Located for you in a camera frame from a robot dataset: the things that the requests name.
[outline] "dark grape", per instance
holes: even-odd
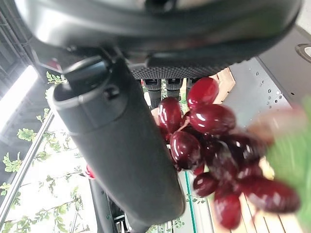
[[[264,211],[286,214],[300,207],[299,195],[280,181],[253,176],[241,180],[239,187],[256,207]]]
[[[174,97],[167,97],[159,105],[159,124],[168,133],[174,133],[180,128],[182,111],[179,102]]]
[[[237,178],[244,179],[249,176],[260,176],[262,177],[262,170],[258,163],[251,163],[243,165],[237,175]]]
[[[236,125],[234,113],[223,105],[209,104],[198,106],[191,111],[191,126],[201,132],[209,134],[224,134]]]
[[[210,165],[215,157],[215,153],[222,147],[222,144],[214,138],[205,140],[201,137],[201,155],[205,159],[207,165]]]
[[[255,135],[246,132],[221,137],[228,145],[233,158],[242,165],[260,159],[266,154],[266,145]]]
[[[175,132],[170,141],[173,159],[182,169],[195,170],[202,164],[200,143],[190,133]]]
[[[190,133],[192,136],[194,136],[199,141],[202,137],[202,134],[200,132],[197,132],[191,125],[186,126],[181,131]]]
[[[228,185],[216,189],[214,208],[216,219],[223,227],[232,230],[239,226],[242,215],[239,196]]]
[[[193,181],[193,189],[200,197],[212,194],[217,186],[218,181],[209,172],[198,175]]]
[[[192,110],[201,104],[212,104],[219,92],[216,80],[205,77],[198,80],[188,93],[188,107]]]
[[[210,164],[207,164],[210,173],[218,180],[231,181],[236,178],[238,165],[231,156],[225,143],[218,141],[217,150]]]
[[[205,168],[205,164],[202,163],[201,166],[199,166],[197,169],[195,169],[195,170],[193,171],[193,174],[194,174],[195,176],[198,176],[198,175],[202,174],[202,173],[204,172],[204,168]]]

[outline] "wooden slat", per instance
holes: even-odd
[[[214,229],[214,233],[230,233],[230,230],[227,230],[225,228],[223,228],[217,221],[217,219],[215,218],[215,211],[214,211],[214,203],[213,201],[207,199],[208,201],[208,206],[209,206],[209,210],[211,212],[212,215],[212,224],[213,224],[213,229]]]
[[[240,203],[241,203],[242,217],[243,217],[243,222],[246,228],[246,232],[257,233],[255,225],[252,220],[252,215],[247,205],[244,194],[241,194],[240,196]]]
[[[241,217],[241,222],[240,222],[239,226],[236,229],[231,230],[231,233],[247,233],[242,217]]]
[[[284,229],[278,215],[263,213],[264,219],[266,220],[266,224],[268,226],[270,233],[284,233]]]
[[[217,73],[217,75],[211,76],[211,78],[217,80],[217,82],[219,83],[219,94],[214,103],[221,104],[227,97],[228,93],[234,87],[235,80],[229,68],[220,71],[219,73]]]
[[[256,212],[256,208],[253,204],[247,201],[248,207],[250,209],[251,215],[254,216]],[[265,220],[263,219],[262,212],[258,212],[254,218],[254,224],[257,230],[257,233],[269,233],[268,228],[266,226]]]
[[[303,233],[295,215],[279,216],[286,233]]]

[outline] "green object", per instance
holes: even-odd
[[[310,122],[308,127],[302,132],[278,138],[269,148],[267,160],[276,179],[299,193],[301,208],[297,217],[302,227],[311,231],[311,98],[304,101],[304,108]]]

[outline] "metal panel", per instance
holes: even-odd
[[[290,101],[301,102],[311,94],[311,64],[295,51],[296,45],[310,42],[310,35],[295,28],[279,44],[259,56],[264,68]]]
[[[261,111],[289,106],[280,89],[256,58],[232,65],[230,70],[236,85],[224,104],[234,110],[238,125],[246,126]]]

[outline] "black handle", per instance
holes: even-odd
[[[53,103],[99,184],[146,226],[181,216],[185,199],[166,145],[123,60],[95,89],[72,96],[64,84]]]

